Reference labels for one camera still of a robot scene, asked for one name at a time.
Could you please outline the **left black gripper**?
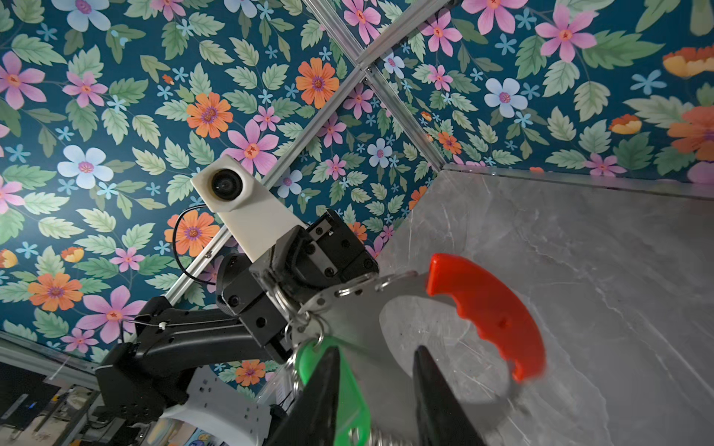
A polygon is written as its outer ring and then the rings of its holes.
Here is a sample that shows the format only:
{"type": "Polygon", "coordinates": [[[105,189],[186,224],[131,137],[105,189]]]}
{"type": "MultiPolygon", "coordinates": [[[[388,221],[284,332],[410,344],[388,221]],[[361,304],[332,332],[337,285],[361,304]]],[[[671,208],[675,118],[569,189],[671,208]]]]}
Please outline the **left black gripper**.
{"type": "Polygon", "coordinates": [[[265,298],[249,312],[247,327],[272,360],[286,362],[292,354],[286,332],[307,321],[300,308],[327,288],[377,274],[379,266],[353,229],[329,209],[308,228],[297,226],[279,238],[249,271],[265,298]]]}

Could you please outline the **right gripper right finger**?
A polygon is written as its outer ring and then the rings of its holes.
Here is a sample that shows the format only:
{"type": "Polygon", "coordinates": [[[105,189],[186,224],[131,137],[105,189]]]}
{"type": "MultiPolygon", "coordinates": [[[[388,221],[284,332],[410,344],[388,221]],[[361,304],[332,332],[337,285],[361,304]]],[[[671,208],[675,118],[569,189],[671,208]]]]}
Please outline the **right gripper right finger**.
{"type": "Polygon", "coordinates": [[[419,445],[485,446],[425,346],[414,354],[413,384],[419,445]]]}

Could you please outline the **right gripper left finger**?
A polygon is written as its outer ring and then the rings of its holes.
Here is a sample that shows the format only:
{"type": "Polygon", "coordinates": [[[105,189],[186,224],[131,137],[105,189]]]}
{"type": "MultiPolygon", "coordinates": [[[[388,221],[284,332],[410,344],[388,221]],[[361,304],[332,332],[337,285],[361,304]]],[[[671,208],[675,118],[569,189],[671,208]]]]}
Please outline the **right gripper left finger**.
{"type": "Polygon", "coordinates": [[[318,362],[295,410],[269,438],[268,445],[326,445],[335,442],[341,357],[330,347],[318,362]]]}

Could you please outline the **key with green cover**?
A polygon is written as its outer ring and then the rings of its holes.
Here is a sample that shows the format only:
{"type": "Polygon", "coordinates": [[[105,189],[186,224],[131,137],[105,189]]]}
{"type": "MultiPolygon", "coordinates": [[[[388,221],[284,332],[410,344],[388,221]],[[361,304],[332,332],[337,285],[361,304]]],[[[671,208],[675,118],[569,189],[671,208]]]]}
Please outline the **key with green cover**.
{"type": "Polygon", "coordinates": [[[366,445],[372,416],[346,354],[334,338],[313,339],[297,351],[302,384],[293,415],[299,445],[366,445]]]}

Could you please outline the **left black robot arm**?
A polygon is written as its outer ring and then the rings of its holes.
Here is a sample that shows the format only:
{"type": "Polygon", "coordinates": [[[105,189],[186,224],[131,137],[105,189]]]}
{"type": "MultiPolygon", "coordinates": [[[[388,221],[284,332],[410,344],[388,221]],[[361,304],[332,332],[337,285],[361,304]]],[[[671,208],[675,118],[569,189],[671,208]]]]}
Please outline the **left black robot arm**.
{"type": "Polygon", "coordinates": [[[334,211],[289,230],[257,259],[229,256],[219,269],[217,308],[180,310],[155,297],[139,312],[136,339],[113,348],[96,373],[107,411],[128,425],[173,418],[229,445],[266,444],[286,412],[221,382],[212,365],[286,362],[286,308],[378,269],[334,211]]]}

